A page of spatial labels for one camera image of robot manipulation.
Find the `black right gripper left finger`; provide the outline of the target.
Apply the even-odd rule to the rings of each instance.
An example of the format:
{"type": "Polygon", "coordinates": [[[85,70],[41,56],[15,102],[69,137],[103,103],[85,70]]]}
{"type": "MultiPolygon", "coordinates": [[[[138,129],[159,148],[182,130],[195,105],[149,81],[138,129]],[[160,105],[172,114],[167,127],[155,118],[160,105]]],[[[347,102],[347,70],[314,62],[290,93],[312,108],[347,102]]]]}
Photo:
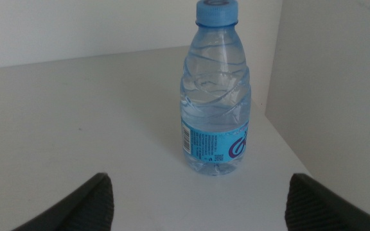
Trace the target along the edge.
{"type": "Polygon", "coordinates": [[[14,230],[110,231],[113,217],[112,181],[107,173],[97,173],[64,199],[14,230]]]}

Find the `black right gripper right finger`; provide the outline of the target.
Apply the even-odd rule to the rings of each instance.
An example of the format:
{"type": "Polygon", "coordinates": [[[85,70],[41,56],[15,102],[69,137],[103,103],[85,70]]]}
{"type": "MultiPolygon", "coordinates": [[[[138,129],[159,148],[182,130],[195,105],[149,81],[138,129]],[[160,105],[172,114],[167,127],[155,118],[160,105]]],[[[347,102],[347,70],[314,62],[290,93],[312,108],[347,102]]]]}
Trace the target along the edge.
{"type": "Polygon", "coordinates": [[[304,173],[290,179],[285,209],[289,231],[370,231],[370,214],[304,173]]]}

